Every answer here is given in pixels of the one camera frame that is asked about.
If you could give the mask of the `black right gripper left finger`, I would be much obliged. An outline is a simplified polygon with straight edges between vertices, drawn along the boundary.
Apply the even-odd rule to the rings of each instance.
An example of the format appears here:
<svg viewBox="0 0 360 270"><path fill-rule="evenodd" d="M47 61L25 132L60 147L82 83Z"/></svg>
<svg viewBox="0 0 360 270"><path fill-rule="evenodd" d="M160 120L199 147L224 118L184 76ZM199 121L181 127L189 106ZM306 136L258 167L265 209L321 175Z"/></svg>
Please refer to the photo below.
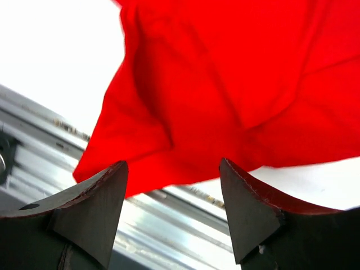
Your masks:
<svg viewBox="0 0 360 270"><path fill-rule="evenodd" d="M128 180L117 162L19 210L1 212L1 269L107 269Z"/></svg>

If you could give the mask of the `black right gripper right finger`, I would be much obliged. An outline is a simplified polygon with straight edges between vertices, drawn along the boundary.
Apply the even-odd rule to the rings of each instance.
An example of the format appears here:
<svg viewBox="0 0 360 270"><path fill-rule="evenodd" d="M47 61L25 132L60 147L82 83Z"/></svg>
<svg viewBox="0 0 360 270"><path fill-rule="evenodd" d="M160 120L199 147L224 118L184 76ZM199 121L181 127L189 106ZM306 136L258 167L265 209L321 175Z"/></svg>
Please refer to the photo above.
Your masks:
<svg viewBox="0 0 360 270"><path fill-rule="evenodd" d="M220 183L235 262L242 269L358 269L359 209L290 196L228 159Z"/></svg>

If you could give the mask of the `red t shirt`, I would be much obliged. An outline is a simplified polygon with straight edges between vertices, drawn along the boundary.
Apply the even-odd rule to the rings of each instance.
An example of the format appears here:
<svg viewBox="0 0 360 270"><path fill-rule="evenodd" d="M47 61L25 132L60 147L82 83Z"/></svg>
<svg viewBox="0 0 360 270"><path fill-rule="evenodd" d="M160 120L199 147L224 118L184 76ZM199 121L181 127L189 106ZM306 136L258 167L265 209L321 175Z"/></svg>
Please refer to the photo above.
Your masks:
<svg viewBox="0 0 360 270"><path fill-rule="evenodd" d="M125 56L74 170L127 195L359 157L358 1L120 1Z"/></svg>

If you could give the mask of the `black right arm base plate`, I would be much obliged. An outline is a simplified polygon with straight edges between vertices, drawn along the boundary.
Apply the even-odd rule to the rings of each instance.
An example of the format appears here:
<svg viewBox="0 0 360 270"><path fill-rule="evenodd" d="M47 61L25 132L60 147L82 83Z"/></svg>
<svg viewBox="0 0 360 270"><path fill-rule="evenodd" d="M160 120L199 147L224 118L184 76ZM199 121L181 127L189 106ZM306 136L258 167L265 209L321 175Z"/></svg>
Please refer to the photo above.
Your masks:
<svg viewBox="0 0 360 270"><path fill-rule="evenodd" d="M1 131L1 185L5 184L7 177L11 174L12 168L15 165L16 148L19 145L19 141Z"/></svg>

